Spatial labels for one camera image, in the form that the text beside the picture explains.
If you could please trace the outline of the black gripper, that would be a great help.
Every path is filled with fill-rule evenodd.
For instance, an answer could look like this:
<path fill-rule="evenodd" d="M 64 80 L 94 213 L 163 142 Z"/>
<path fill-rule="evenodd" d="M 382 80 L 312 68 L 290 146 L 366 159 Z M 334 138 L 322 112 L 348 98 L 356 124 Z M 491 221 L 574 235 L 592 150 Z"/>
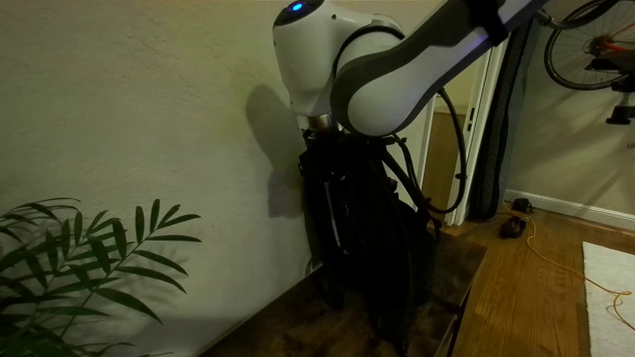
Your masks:
<path fill-rule="evenodd" d="M 352 154 L 356 138 L 344 132 L 310 134 L 308 148 L 300 156 L 302 175 L 328 175 L 344 173 Z"/>

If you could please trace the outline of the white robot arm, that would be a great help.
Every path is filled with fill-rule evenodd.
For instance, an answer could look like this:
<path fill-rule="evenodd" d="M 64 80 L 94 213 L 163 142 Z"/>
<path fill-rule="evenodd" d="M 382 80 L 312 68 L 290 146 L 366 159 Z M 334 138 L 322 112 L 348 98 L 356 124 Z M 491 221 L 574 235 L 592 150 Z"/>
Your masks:
<path fill-rule="evenodd" d="M 546 0 L 441 0 L 407 35 L 388 17 L 294 0 L 272 25 L 290 110 L 362 138 L 405 130 L 451 80 Z"/>

